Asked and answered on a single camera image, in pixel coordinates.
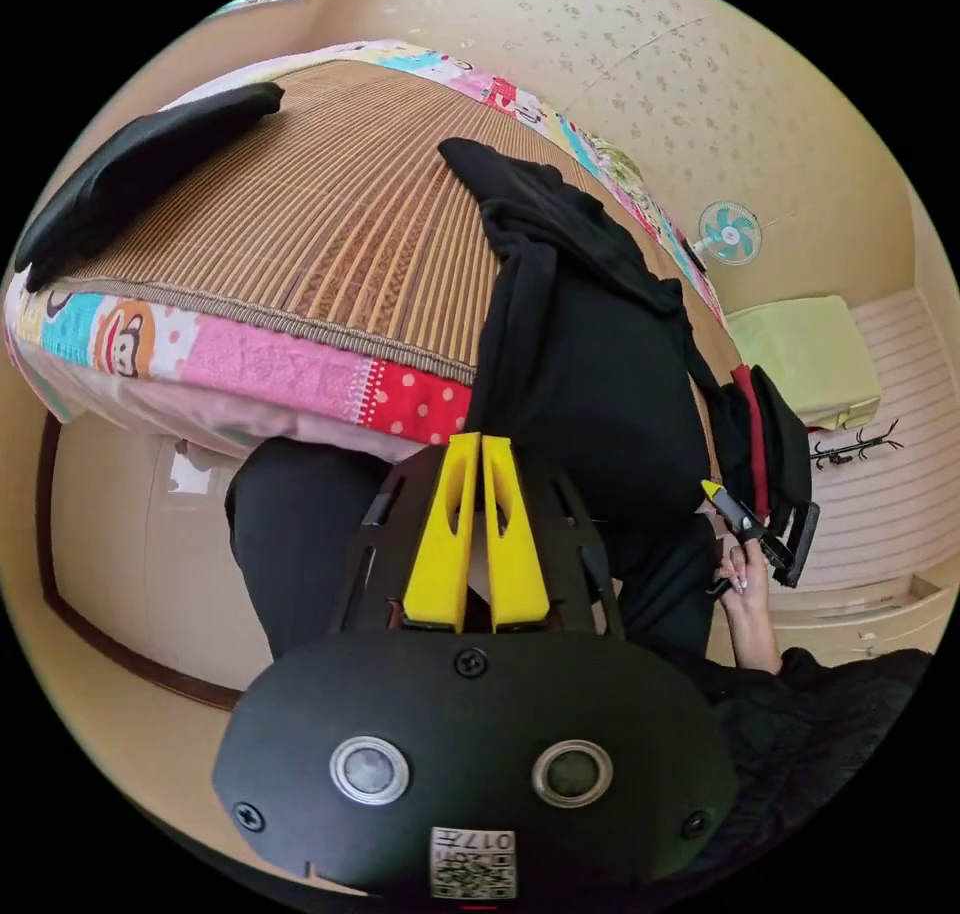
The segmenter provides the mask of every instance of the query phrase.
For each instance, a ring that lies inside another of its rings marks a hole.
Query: yellow plastic part
[[[550,610],[510,439],[483,438],[483,489],[493,629],[543,621]],[[503,512],[503,523],[497,508]]]
[[[450,625],[458,634],[467,607],[479,456],[478,433],[450,438],[403,598],[409,620]]]

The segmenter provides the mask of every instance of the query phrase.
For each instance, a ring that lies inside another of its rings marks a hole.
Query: cartoon monkey print
[[[150,375],[156,327],[150,305],[122,301],[100,324],[94,347],[99,370],[131,379]]]

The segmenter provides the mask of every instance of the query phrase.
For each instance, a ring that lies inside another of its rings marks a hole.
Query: black pants
[[[274,658],[322,637],[340,591],[350,540],[390,470],[342,448],[275,438],[261,444],[227,492],[230,547]],[[627,637],[655,637],[703,656],[717,566],[703,516],[669,534],[604,531]],[[468,625],[485,610],[468,601]]]

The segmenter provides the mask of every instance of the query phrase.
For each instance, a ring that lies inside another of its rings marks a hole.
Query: black jacket
[[[741,783],[737,804],[693,865],[653,886],[651,909],[741,869],[826,805],[876,750],[930,660],[924,651],[903,650],[830,668],[791,648],[774,676],[645,646],[706,695]]]
[[[597,520],[663,530],[696,511],[710,477],[692,378],[724,484],[752,499],[746,401],[697,350],[680,281],[651,273],[630,233],[555,167],[464,138],[439,151],[501,261],[466,429],[542,453]],[[779,534],[792,506],[810,501],[807,436],[762,371],[753,382]]]

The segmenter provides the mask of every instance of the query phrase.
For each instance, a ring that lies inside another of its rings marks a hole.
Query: screw
[[[475,647],[468,647],[456,656],[453,666],[461,677],[483,677],[488,667],[487,655]]]
[[[236,822],[251,834],[259,834],[266,826],[263,815],[252,804],[247,804],[245,801],[234,805],[233,816]]]
[[[709,817],[706,811],[694,811],[680,828],[680,836],[686,841],[703,837],[707,833]]]

